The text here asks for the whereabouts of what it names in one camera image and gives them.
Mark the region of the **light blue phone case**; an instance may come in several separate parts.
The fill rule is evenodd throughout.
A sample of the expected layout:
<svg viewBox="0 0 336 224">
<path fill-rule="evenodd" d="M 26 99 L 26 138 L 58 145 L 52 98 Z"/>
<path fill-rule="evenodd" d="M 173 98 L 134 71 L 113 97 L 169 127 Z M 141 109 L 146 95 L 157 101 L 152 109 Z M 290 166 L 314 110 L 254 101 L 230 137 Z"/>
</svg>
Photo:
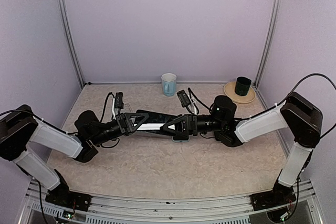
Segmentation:
<svg viewBox="0 0 336 224">
<path fill-rule="evenodd" d="M 176 135 L 172 137 L 172 141 L 176 143 L 186 143 L 190 140 L 189 136 Z"/>
</svg>

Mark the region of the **black phone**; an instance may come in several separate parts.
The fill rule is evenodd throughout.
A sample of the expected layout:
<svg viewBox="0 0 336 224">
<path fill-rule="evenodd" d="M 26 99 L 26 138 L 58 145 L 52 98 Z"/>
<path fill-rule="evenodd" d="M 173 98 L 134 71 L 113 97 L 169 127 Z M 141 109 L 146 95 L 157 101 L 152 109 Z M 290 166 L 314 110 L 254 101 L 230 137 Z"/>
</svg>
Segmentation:
<svg viewBox="0 0 336 224">
<path fill-rule="evenodd" d="M 173 121 L 178 118 L 178 115 L 159 113 L 147 110 L 137 110 L 136 113 L 146 113 L 148 114 L 148 119 L 137 129 L 136 132 L 146 132 L 157 135 L 165 135 L 173 137 L 174 134 L 161 130 L 160 127 L 168 122 Z"/>
</svg>

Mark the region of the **clear phone case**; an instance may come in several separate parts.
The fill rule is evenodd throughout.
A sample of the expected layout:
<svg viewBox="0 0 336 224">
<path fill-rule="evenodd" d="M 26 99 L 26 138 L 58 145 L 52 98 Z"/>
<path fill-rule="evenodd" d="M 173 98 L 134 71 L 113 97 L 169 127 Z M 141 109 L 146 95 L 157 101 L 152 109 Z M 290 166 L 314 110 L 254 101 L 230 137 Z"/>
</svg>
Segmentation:
<svg viewBox="0 0 336 224">
<path fill-rule="evenodd" d="M 123 113 L 132 113 L 132 108 L 128 103 L 124 104 Z"/>
</svg>

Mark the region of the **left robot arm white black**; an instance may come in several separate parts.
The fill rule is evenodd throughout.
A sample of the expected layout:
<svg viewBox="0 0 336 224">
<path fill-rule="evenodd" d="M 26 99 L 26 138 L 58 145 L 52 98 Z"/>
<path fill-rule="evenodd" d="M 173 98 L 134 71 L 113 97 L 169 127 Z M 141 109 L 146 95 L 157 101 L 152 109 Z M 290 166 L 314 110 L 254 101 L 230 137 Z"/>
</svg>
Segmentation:
<svg viewBox="0 0 336 224">
<path fill-rule="evenodd" d="M 37 143 L 86 163 L 97 155 L 98 146 L 133 134 L 148 117 L 146 113 L 121 113 L 103 123 L 93 111 L 86 110 L 75 122 L 77 132 L 70 134 L 44 121 L 24 104 L 1 113 L 1 158 L 15 163 L 66 206 L 74 199 L 72 191 L 60 172 L 49 168 L 28 144 Z"/>
</svg>

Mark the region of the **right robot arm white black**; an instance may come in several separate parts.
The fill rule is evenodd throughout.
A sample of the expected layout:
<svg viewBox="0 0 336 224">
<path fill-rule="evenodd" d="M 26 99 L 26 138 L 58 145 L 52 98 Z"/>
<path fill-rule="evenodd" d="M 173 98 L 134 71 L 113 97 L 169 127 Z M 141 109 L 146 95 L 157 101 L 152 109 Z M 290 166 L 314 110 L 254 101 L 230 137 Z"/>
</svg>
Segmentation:
<svg viewBox="0 0 336 224">
<path fill-rule="evenodd" d="M 275 189 L 269 192 L 273 205 L 281 204 L 305 168 L 312 151 L 329 131 L 322 133 L 323 115 L 315 105 L 292 89 L 272 107 L 250 116 L 236 118 L 237 105 L 226 95 L 218 95 L 208 108 L 208 115 L 185 114 L 163 124 L 160 131 L 178 140 L 188 140 L 199 133 L 218 132 L 217 140 L 231 147 L 243 145 L 257 137 L 280 129 L 290 129 L 294 144 Z"/>
</svg>

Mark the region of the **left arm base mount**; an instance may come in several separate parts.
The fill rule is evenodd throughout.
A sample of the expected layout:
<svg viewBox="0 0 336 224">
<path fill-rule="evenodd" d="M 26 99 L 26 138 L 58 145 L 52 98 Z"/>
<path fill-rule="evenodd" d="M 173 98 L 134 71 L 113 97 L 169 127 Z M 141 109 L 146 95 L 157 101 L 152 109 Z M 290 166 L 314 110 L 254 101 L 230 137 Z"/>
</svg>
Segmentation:
<svg viewBox="0 0 336 224">
<path fill-rule="evenodd" d="M 46 202 L 71 208 L 72 210 L 88 211 L 92 196 L 89 194 L 71 191 L 60 172 L 54 169 L 59 177 L 60 184 L 53 190 L 48 190 L 45 198 Z"/>
</svg>

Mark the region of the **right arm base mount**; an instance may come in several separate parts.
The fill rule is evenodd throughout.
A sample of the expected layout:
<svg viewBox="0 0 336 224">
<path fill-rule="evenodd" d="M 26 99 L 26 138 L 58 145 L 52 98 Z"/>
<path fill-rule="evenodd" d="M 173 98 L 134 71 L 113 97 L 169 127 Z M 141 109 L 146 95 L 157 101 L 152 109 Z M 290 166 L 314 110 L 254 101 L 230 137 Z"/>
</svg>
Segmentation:
<svg viewBox="0 0 336 224">
<path fill-rule="evenodd" d="M 279 183 L 274 183 L 272 190 L 255 193 L 250 196 L 254 211 L 273 208 L 296 201 L 293 186 L 287 187 Z"/>
</svg>

